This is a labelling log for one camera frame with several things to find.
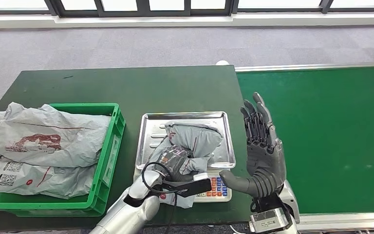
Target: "metal tray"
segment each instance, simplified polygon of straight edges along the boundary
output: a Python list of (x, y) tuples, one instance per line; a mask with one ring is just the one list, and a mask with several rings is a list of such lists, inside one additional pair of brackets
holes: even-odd
[(233, 168), (236, 166), (233, 144), (231, 143), (230, 129), (227, 114), (217, 112), (186, 112), (186, 113), (158, 113), (145, 114), (141, 119), (140, 137), (138, 140), (135, 166), (143, 169), (149, 156), (167, 135), (164, 124), (170, 121), (191, 123), (215, 122), (223, 136), (221, 144), (214, 150), (214, 156), (208, 161), (207, 168)]

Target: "gray carpet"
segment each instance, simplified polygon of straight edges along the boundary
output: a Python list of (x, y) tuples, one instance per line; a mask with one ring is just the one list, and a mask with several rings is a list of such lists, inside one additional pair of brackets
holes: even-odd
[[(212, 65), (219, 60), (236, 66), (374, 62), (374, 27), (0, 30), (0, 98), (22, 70)], [(232, 231), (201, 226), (172, 228), (171, 233)]]

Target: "robotic thumb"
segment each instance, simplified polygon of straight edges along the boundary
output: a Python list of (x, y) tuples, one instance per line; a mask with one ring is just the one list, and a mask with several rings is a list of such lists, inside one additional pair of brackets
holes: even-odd
[(248, 178), (236, 177), (229, 170), (222, 170), (219, 173), (224, 184), (235, 191), (242, 192), (245, 194), (251, 194), (250, 181)]

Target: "qr code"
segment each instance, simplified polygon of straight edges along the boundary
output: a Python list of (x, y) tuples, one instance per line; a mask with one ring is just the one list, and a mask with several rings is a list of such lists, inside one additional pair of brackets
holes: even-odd
[(23, 163), (21, 162), (8, 162), (3, 168), (4, 171), (19, 172)]
[(0, 175), (0, 186), (11, 187), (14, 185), (16, 175), (1, 174)]

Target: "green crate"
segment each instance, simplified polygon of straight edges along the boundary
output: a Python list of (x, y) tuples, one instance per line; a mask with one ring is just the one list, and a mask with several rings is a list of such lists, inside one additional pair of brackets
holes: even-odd
[(116, 103), (63, 103), (51, 106), (71, 114), (111, 116), (91, 191), (88, 195), (68, 200), (46, 195), (0, 193), (0, 210), (18, 217), (101, 216), (107, 206), (112, 175), (125, 127), (120, 108)]

